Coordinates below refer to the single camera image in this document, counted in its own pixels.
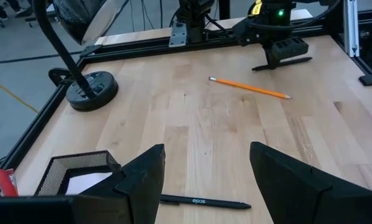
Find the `black cable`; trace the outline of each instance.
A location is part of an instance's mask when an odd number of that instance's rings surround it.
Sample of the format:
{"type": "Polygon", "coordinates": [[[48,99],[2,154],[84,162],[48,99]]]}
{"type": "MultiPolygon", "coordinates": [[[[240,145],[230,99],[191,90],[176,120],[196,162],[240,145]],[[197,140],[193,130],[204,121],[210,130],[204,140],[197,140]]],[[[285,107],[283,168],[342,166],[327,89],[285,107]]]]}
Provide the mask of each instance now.
{"type": "Polygon", "coordinates": [[[144,11],[146,12],[146,17],[147,17],[147,20],[148,20],[149,23],[150,23],[150,26],[151,26],[153,29],[155,29],[154,26],[153,26],[153,24],[152,24],[152,22],[151,22],[151,20],[150,20],[150,18],[149,18],[149,15],[147,14],[147,9],[146,9],[146,5],[144,4],[144,0],[142,0],[142,7],[144,8],[144,11]]]}
{"type": "Polygon", "coordinates": [[[146,30],[146,21],[144,20],[143,0],[141,0],[141,6],[142,6],[142,14],[143,14],[143,30],[146,30]]]}
{"type": "Polygon", "coordinates": [[[222,30],[222,32],[224,32],[225,34],[228,33],[228,31],[223,28],[223,26],[219,25],[219,23],[217,23],[215,20],[213,20],[209,15],[206,15],[205,16],[212,24],[214,24],[217,28],[219,28],[220,30],[222,30]]]}
{"type": "Polygon", "coordinates": [[[169,22],[169,27],[172,27],[172,25],[174,24],[174,19],[175,19],[175,16],[176,16],[176,12],[177,12],[177,10],[174,12],[174,15],[172,16],[171,21],[169,22]]]}
{"type": "Polygon", "coordinates": [[[204,29],[203,31],[204,31],[205,34],[213,34],[213,35],[217,35],[219,37],[229,37],[228,34],[224,34],[222,32],[217,32],[217,31],[210,30],[210,29],[204,29]]]}
{"type": "Polygon", "coordinates": [[[311,20],[309,20],[307,22],[298,24],[298,25],[293,25],[293,26],[269,26],[269,25],[256,24],[256,23],[249,22],[249,21],[247,23],[251,27],[262,29],[262,30],[293,30],[293,29],[296,29],[296,28],[301,28],[301,27],[309,26],[309,25],[311,25],[311,24],[313,24],[313,23],[321,20],[329,12],[331,12],[332,10],[334,10],[335,7],[340,2],[341,2],[341,0],[337,0],[336,3],[334,3],[332,6],[328,7],[328,9],[326,11],[324,11],[323,13],[321,13],[320,15],[318,15],[317,17],[315,17],[315,18],[313,18],[313,19],[311,19],[311,20]]]}
{"type": "MultiPolygon", "coordinates": [[[[216,13],[218,12],[218,5],[219,5],[219,0],[216,0],[216,6],[215,6],[215,13],[213,15],[213,20],[216,21],[216,13]]],[[[205,27],[207,27],[211,22],[208,21],[206,24],[205,24],[205,27]]]]}
{"type": "Polygon", "coordinates": [[[163,28],[162,27],[162,0],[160,0],[160,25],[161,25],[161,29],[163,28]]]}
{"type": "Polygon", "coordinates": [[[132,31],[135,32],[135,25],[134,25],[134,6],[132,5],[132,0],[129,0],[129,4],[131,5],[132,31]]]}

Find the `lamp arm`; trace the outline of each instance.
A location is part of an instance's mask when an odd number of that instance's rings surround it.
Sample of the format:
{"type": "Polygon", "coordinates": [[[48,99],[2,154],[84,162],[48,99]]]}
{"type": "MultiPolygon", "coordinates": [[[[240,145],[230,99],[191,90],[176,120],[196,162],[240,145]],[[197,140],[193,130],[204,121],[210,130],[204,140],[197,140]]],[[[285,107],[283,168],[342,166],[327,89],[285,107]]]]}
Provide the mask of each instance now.
{"type": "Polygon", "coordinates": [[[47,0],[32,0],[32,7],[34,10],[35,18],[37,19],[42,32],[49,39],[50,43],[53,45],[59,56],[62,58],[70,73],[73,75],[75,81],[78,83],[80,88],[88,94],[91,91],[91,87],[75,64],[72,56],[55,33],[52,25],[50,24],[46,5],[47,0]]]}

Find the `tape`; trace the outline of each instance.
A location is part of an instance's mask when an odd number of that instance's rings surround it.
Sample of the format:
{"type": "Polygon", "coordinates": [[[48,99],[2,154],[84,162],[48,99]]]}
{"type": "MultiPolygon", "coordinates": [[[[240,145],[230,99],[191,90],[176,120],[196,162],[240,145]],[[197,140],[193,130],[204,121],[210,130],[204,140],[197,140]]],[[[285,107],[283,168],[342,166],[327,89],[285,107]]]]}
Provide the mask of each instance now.
{"type": "Polygon", "coordinates": [[[252,15],[259,15],[261,13],[261,7],[262,7],[262,0],[256,0],[255,6],[253,8],[253,11],[251,12],[252,15]]]}

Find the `yellow pencil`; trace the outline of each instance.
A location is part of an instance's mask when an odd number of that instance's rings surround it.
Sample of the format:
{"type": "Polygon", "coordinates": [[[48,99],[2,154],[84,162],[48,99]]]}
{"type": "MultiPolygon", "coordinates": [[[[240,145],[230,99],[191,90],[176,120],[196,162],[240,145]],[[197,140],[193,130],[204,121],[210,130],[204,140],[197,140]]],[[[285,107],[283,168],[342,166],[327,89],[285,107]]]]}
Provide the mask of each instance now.
{"type": "Polygon", "coordinates": [[[233,82],[233,81],[223,80],[223,79],[214,78],[214,77],[210,77],[210,81],[235,86],[235,87],[238,87],[238,88],[244,88],[246,90],[251,90],[251,91],[258,92],[258,93],[264,93],[264,94],[267,94],[267,95],[276,96],[276,97],[280,97],[280,98],[283,98],[283,99],[291,99],[291,96],[286,95],[284,93],[279,93],[279,92],[271,91],[271,90],[264,90],[264,89],[261,89],[261,88],[258,88],[258,87],[253,87],[253,86],[245,85],[245,84],[242,84],[242,83],[236,83],[236,82],[233,82]]]}

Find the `black pen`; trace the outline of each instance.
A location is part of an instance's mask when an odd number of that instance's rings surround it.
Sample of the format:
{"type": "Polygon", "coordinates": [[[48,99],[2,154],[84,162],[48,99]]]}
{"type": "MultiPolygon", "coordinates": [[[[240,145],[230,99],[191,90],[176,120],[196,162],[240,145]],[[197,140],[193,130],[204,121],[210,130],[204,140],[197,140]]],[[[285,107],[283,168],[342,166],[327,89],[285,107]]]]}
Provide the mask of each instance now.
{"type": "Polygon", "coordinates": [[[250,205],[243,202],[229,202],[224,200],[212,200],[204,198],[193,198],[193,197],[182,197],[174,195],[161,195],[160,203],[166,203],[170,205],[179,205],[181,203],[190,205],[204,205],[218,208],[230,208],[230,209],[248,209],[250,205]]]}

